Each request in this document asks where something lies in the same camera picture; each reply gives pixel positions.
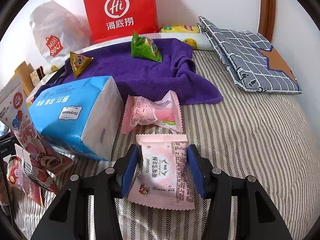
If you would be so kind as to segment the pink nougat packet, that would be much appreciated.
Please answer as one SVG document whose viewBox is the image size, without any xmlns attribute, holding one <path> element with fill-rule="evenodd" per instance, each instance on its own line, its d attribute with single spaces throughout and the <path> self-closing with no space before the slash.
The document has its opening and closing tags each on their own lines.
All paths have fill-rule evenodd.
<svg viewBox="0 0 320 240">
<path fill-rule="evenodd" d="M 128 201 L 166 210 L 195 209 L 185 134 L 138 134 L 143 164 Z"/>
</svg>

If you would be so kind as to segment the pink peach candy packet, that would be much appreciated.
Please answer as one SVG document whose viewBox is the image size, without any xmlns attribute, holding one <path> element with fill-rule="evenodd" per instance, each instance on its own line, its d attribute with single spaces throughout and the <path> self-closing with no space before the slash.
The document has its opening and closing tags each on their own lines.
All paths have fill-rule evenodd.
<svg viewBox="0 0 320 240">
<path fill-rule="evenodd" d="M 162 100 L 152 102 L 142 96 L 128 96 L 121 133 L 127 134 L 136 126 L 156 125 L 182 133 L 180 103 L 175 91 L 170 90 Z"/>
</svg>

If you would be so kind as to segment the small olive yellow packet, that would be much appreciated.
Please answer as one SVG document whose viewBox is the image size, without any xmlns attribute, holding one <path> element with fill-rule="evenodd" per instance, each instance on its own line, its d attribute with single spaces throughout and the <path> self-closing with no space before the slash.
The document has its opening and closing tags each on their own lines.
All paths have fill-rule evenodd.
<svg viewBox="0 0 320 240">
<path fill-rule="evenodd" d="M 75 78 L 77 78 L 94 59 L 93 57 L 87 57 L 72 51 L 69 55 L 71 68 Z"/>
</svg>

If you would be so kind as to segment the green snack packet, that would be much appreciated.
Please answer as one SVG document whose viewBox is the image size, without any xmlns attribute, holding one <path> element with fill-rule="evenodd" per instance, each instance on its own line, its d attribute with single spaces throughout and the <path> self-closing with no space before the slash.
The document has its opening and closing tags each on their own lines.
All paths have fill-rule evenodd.
<svg viewBox="0 0 320 240">
<path fill-rule="evenodd" d="M 146 36 L 132 35 L 131 57 L 162 62 L 162 55 L 154 41 Z"/>
</svg>

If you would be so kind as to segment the small white red sachet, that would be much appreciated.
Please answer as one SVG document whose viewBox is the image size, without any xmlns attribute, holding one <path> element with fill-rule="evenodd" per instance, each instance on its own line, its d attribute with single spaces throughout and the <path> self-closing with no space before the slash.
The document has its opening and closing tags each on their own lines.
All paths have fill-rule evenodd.
<svg viewBox="0 0 320 240">
<path fill-rule="evenodd" d="M 28 178 L 39 187 L 58 194 L 59 190 L 53 178 L 41 165 L 31 160 L 30 153 L 18 144 L 15 144 L 15 151 L 22 161 L 23 171 Z"/>
</svg>

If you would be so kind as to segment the orange white snack packet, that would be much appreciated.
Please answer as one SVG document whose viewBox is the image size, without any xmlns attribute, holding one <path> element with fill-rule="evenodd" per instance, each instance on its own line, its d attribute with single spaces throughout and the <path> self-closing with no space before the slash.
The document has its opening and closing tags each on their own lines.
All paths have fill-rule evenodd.
<svg viewBox="0 0 320 240">
<path fill-rule="evenodd" d="M 25 174 L 22 161 L 16 155 L 11 155 L 7 167 L 7 181 L 24 192 L 32 201 L 44 207 L 41 188 Z"/>
</svg>

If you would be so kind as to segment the striped grey quilt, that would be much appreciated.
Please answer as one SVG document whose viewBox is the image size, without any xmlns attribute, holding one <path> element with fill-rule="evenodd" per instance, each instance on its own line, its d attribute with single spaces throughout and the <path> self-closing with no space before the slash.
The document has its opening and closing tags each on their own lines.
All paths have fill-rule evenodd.
<svg viewBox="0 0 320 240">
<path fill-rule="evenodd" d="M 319 217 L 319 149 L 297 96 L 243 92 L 213 51 L 196 50 L 193 61 L 223 101 L 182 107 L 189 142 L 230 176 L 258 178 L 292 238 L 303 239 Z M 30 239 L 46 209 L 14 194 L 15 223 Z M 116 200 L 123 239 L 201 239 L 210 201 L 195 193 L 194 203 L 167 211 Z"/>
</svg>

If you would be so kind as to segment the blue tissue pack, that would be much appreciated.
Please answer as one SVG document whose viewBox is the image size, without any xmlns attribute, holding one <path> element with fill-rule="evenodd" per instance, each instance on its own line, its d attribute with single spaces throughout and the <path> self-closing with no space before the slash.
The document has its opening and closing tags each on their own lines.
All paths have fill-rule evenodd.
<svg viewBox="0 0 320 240">
<path fill-rule="evenodd" d="M 36 130 L 55 148 L 110 160 L 124 103 L 112 76 L 47 88 L 29 108 Z"/>
</svg>

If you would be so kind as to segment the white red strawberry snack pouch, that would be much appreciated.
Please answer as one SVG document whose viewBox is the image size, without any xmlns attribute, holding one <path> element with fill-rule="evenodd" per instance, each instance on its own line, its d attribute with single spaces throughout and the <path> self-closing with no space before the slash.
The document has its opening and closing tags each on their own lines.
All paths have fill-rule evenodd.
<svg viewBox="0 0 320 240">
<path fill-rule="evenodd" d="M 72 159 L 54 151 L 36 130 L 19 76 L 11 79 L 1 90 L 1 122 L 13 131 L 33 166 L 55 175 L 72 166 Z"/>
</svg>

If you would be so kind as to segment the blue plaid folded cloth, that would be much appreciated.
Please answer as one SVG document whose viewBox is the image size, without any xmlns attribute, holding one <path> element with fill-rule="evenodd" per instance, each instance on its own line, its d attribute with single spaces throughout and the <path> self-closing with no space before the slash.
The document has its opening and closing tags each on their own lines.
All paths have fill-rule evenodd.
<svg viewBox="0 0 320 240">
<path fill-rule="evenodd" d="M 260 33 L 218 28 L 203 16 L 199 16 L 199 27 L 240 89 L 302 94 L 291 68 Z"/>
</svg>

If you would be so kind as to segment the purple towel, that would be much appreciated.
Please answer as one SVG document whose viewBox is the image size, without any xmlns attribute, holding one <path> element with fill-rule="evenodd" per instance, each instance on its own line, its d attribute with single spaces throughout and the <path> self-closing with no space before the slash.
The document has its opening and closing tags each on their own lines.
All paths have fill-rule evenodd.
<svg viewBox="0 0 320 240">
<path fill-rule="evenodd" d="M 79 79 L 112 76 L 123 100 L 129 95 L 155 102 L 173 90 L 181 105 L 216 104 L 223 100 L 219 90 L 196 74 L 193 49 L 176 39 L 155 39 L 161 62 L 131 57 L 131 43 L 119 43 L 86 52 L 93 61 Z"/>
</svg>

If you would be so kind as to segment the white Miniso plastic bag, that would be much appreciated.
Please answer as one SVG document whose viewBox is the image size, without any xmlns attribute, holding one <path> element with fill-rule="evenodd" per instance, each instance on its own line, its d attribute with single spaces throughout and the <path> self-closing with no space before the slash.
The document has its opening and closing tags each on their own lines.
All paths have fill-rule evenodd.
<svg viewBox="0 0 320 240">
<path fill-rule="evenodd" d="M 30 27 L 36 46 L 48 63 L 53 63 L 71 51 L 89 46 L 90 31 L 70 11 L 51 0 L 34 9 Z"/>
</svg>

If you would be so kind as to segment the yellow lemon tea pack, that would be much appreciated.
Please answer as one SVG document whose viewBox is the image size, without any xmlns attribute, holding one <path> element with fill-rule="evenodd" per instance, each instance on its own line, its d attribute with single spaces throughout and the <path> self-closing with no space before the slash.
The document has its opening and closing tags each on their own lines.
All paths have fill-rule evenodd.
<svg viewBox="0 0 320 240">
<path fill-rule="evenodd" d="M 160 30 L 160 33 L 189 33 L 199 34 L 200 29 L 197 26 L 185 25 L 185 24 L 165 24 Z"/>
</svg>

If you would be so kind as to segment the red Haidilao paper bag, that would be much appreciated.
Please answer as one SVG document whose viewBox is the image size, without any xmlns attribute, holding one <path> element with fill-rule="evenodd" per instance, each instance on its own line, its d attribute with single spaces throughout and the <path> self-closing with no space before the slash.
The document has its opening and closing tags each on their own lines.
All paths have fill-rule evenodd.
<svg viewBox="0 0 320 240">
<path fill-rule="evenodd" d="M 84 0 L 94 43 L 156 33 L 156 0 Z"/>
</svg>

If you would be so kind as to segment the brown wooden door frame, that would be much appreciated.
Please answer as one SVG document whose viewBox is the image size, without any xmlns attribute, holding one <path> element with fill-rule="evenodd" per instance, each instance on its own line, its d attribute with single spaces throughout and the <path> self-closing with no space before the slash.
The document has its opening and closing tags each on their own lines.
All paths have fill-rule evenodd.
<svg viewBox="0 0 320 240">
<path fill-rule="evenodd" d="M 260 0 L 258 33 L 272 41 L 276 15 L 276 0 Z"/>
</svg>

